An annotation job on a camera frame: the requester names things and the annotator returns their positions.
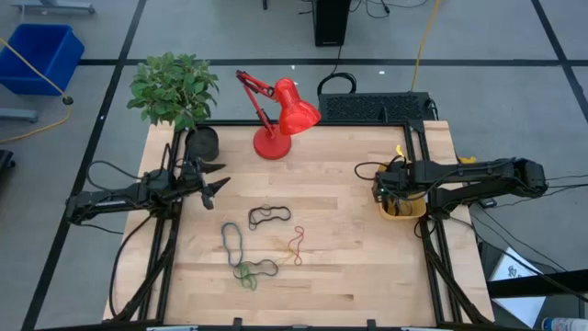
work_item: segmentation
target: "black pot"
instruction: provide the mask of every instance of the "black pot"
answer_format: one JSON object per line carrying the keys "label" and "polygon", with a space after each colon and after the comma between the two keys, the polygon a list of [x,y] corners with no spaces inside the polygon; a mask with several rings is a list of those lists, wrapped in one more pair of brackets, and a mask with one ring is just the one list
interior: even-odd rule
{"label": "black pot", "polygon": [[191,156],[213,161],[219,156],[219,135],[211,127],[199,125],[187,134],[186,148]]}

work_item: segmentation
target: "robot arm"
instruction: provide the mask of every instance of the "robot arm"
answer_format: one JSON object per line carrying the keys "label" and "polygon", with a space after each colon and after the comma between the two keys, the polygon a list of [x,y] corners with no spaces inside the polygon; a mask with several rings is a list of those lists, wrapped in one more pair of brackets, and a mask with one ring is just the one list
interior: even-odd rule
{"label": "robot arm", "polygon": [[79,224],[100,213],[155,211],[169,207],[177,199],[194,192],[202,193],[202,203],[206,209],[211,210],[214,208],[211,198],[230,178],[226,177],[207,185],[202,174],[224,167],[225,165],[208,165],[197,159],[190,161],[178,178],[167,170],[159,169],[146,174],[140,182],[133,183],[127,188],[82,191],[67,200],[66,216],[71,223]]}
{"label": "robot arm", "polygon": [[[456,189],[439,187],[446,183],[469,185]],[[429,213],[446,219],[464,202],[504,194],[538,198],[547,189],[542,165],[513,158],[467,165],[440,165],[432,161],[392,162],[386,171],[376,173],[372,193],[376,202],[388,198],[416,200],[431,193]]]}

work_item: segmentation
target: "blue bin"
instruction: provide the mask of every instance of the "blue bin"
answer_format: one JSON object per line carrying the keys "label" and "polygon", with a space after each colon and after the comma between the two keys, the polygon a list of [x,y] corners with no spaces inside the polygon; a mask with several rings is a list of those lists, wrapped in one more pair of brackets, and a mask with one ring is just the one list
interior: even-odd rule
{"label": "blue bin", "polygon": [[[62,90],[84,53],[84,45],[66,25],[21,24],[8,43]],[[7,47],[0,52],[0,83],[16,94],[60,95]]]}

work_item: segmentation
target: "red string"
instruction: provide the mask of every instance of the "red string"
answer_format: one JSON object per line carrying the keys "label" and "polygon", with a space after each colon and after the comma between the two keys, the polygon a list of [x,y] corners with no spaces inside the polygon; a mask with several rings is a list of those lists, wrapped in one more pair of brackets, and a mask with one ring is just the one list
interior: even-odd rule
{"label": "red string", "polygon": [[[294,264],[296,266],[300,266],[302,264],[302,257],[300,257],[300,243],[302,243],[302,240],[304,240],[304,228],[301,226],[296,226],[294,227],[294,231],[296,231],[297,234],[299,234],[297,237],[290,239],[290,241],[288,241],[288,249],[293,252],[294,254],[296,254],[296,257],[294,257]],[[296,251],[294,249],[292,249],[290,247],[290,244],[295,241],[300,239],[300,241],[298,241],[298,244],[296,245]]]}

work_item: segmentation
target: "lamp arm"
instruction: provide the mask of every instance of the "lamp arm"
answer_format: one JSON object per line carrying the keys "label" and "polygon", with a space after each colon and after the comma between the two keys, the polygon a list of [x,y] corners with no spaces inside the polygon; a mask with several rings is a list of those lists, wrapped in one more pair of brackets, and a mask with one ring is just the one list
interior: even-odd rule
{"label": "lamp arm", "polygon": [[269,123],[269,118],[267,117],[267,114],[264,112],[264,110],[261,107],[259,107],[259,104],[257,103],[257,100],[255,100],[255,96],[252,92],[259,93],[264,97],[269,97],[272,100],[276,101],[274,99],[274,87],[269,86],[268,84],[253,78],[248,73],[241,71],[241,70],[237,70],[236,76],[237,76],[237,79],[239,79],[239,81],[241,81],[241,83],[243,84],[243,88],[245,89],[245,93],[247,93],[247,96],[251,100],[251,103],[254,104],[254,108],[255,108],[255,111],[257,112],[257,116],[262,121],[262,123],[264,124],[266,129],[268,131],[270,131],[273,136],[274,133],[271,129],[271,125]]}

